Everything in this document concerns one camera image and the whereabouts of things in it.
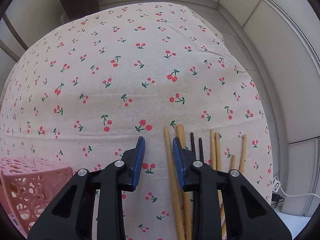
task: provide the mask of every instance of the cherry print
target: cherry print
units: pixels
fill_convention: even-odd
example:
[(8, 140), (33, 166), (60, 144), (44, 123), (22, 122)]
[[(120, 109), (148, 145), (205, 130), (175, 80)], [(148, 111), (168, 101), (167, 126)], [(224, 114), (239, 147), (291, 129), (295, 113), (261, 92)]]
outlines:
[(207, 96), (210, 95), (210, 92), (211, 92), (211, 89), (210, 88), (207, 88), (206, 86), (204, 86), (204, 91), (207, 92)]
[(170, 103), (173, 103), (173, 102), (180, 103), (181, 102), (183, 105), (185, 104), (184, 97), (180, 98), (180, 95), (178, 93), (175, 94), (175, 97), (176, 97), (176, 99), (174, 97), (170, 97), (169, 102)]
[(192, 51), (190, 46), (184, 47), (184, 48), (185, 48), (188, 52)]
[(145, 43), (142, 43), (142, 44), (136, 43), (137, 49), (143, 49), (143, 46), (145, 46), (145, 45), (146, 45)]
[(253, 117), (253, 114), (250, 113), (250, 110), (247, 110), (247, 114), (245, 115), (246, 118), (249, 118), (249, 117)]

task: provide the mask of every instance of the wooden pole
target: wooden pole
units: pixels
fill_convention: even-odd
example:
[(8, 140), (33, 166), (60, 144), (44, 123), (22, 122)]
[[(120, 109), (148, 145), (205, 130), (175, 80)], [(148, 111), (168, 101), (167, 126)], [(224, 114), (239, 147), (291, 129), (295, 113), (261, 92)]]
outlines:
[[(176, 125), (176, 136), (179, 138), (181, 147), (186, 148), (186, 138), (184, 136), (184, 129), (182, 124)], [(186, 228), (186, 240), (191, 240), (191, 203), (190, 203), (190, 193), (182, 192), (183, 198), (183, 210), (184, 210), (184, 223)]]
[(11, 49), (9, 49), (8, 46), (5, 45), (1, 39), (0, 39), (0, 48), (15, 62), (19, 61), (20, 58)]
[(24, 43), (24, 41), (21, 39), (19, 34), (16, 32), (15, 28), (12, 26), (12, 24), (11, 24), (9, 18), (7, 17), (6, 13), (4, 13), (4, 15), (3, 15), (3, 20), (4, 20), (5, 24), (7, 25), (9, 31), (15, 37), (17, 42), (19, 42), (19, 44), (24, 48), (24, 50), (29, 49), (28, 46)]
[(176, 179), (175, 169), (173, 164), (170, 135), (167, 127), (164, 128), (164, 138), (165, 138), (165, 147), (167, 151), (171, 199), (172, 199), (172, 207), (173, 207), (174, 220), (175, 220), (175, 226), (176, 226), (176, 232), (177, 232), (177, 239), (185, 240), (183, 223), (182, 223), (182, 215), (181, 215), (181, 207), (180, 207), (180, 201), (179, 201), (179, 189), (178, 189), (178, 184), (177, 184), (177, 179)]

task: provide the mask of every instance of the blue gripper pad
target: blue gripper pad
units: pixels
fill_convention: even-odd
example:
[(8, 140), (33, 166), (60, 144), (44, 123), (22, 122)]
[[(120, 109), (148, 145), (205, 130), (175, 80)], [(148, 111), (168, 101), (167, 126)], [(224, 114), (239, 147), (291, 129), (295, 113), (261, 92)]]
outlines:
[(134, 162), (134, 166), (132, 169), (132, 187), (135, 190), (137, 185), (139, 184), (140, 173), (142, 168), (142, 161), (144, 157), (145, 151), (145, 140), (142, 136), (139, 137), (136, 148), (134, 149), (134, 154), (136, 155), (136, 159)]
[(144, 151), (145, 140), (140, 136), (136, 147), (124, 152), (121, 160), (126, 164), (127, 171), (118, 177), (122, 190), (132, 192), (139, 184)]
[(176, 168), (177, 179), (181, 189), (184, 190), (186, 187), (185, 172), (187, 167), (183, 166), (183, 162), (180, 155), (183, 152), (183, 149), (181, 147), (178, 137), (175, 137), (173, 139), (172, 148), (173, 148), (173, 163)]

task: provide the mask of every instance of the chopstick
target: chopstick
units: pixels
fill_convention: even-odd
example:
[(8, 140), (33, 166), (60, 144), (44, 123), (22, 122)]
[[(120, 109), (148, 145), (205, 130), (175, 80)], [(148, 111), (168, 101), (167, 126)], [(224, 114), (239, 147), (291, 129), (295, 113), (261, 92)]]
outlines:
[(210, 159), (211, 168), (216, 169), (216, 142), (214, 139), (214, 130), (210, 130)]
[[(214, 134), (215, 144), (216, 144), (216, 170), (221, 171), (221, 152), (220, 152), (220, 141), (219, 141), (219, 133), (216, 132)], [(221, 191), (218, 191), (218, 199), (219, 204), (221, 202)]]
[[(235, 168), (235, 162), (236, 162), (236, 156), (235, 155), (231, 155), (231, 163), (230, 163), (230, 170), (233, 170)], [(227, 231), (227, 227), (226, 227), (226, 218), (224, 219), (224, 222), (222, 224), (221, 227), (221, 233), (222, 233), (222, 237), (224, 236), (224, 234)]]
[[(176, 125), (176, 136), (179, 138), (181, 147), (186, 148), (186, 139), (184, 136), (184, 129), (182, 124)], [(182, 192), (183, 207), (184, 207), (184, 222), (186, 229), (186, 240), (191, 240), (191, 203), (190, 203), (190, 193)]]
[(247, 135), (243, 135), (243, 140), (242, 140), (242, 150), (241, 150), (241, 157), (240, 157), (240, 165), (239, 165), (239, 171), (241, 173), (244, 172), (244, 160), (245, 160), (245, 151), (247, 148)]
[(173, 212), (174, 212), (177, 238), (178, 240), (185, 240), (183, 223), (182, 223), (182, 215), (181, 215), (181, 207), (180, 207), (180, 201), (179, 201), (178, 184), (177, 184), (177, 179), (175, 175), (172, 152), (171, 152), (170, 135), (167, 127), (164, 128), (164, 138), (165, 138), (165, 146), (167, 151), (170, 190), (171, 190), (171, 198), (172, 198), (172, 206), (173, 206)]

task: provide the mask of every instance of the gray floor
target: gray floor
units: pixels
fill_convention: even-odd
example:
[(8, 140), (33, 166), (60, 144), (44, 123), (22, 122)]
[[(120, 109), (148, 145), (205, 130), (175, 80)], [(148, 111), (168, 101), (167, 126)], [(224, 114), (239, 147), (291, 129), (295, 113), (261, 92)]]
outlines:
[[(100, 10), (106, 10), (117, 6), (123, 6), (127, 4), (139, 3), (139, 2), (154, 2), (155, 0), (134, 0), (134, 1), (123, 1), (116, 2), (107, 5), (100, 5)], [(189, 7), (191, 10), (199, 14), (205, 20), (207, 20), (213, 27), (215, 27), (224, 38), (225, 46), (229, 49), (231, 54), (239, 61), (244, 69), (251, 76), (256, 88), (258, 90), (260, 100), (265, 111), (265, 116), (268, 122), (268, 133), (271, 140), (272, 156), (273, 156), (273, 174), (275, 176), (280, 175), (280, 149), (279, 149), (279, 138), (278, 130), (276, 126), (275, 115), (273, 112), (270, 97), (266, 88), (266, 85), (262, 79), (262, 76), (253, 60), (249, 50), (240, 39), (234, 28), (226, 20), (226, 18), (215, 8), (208, 6), (198, 5), (194, 3), (182, 2), (182, 1), (169, 1), (172, 3), (183, 4)]]

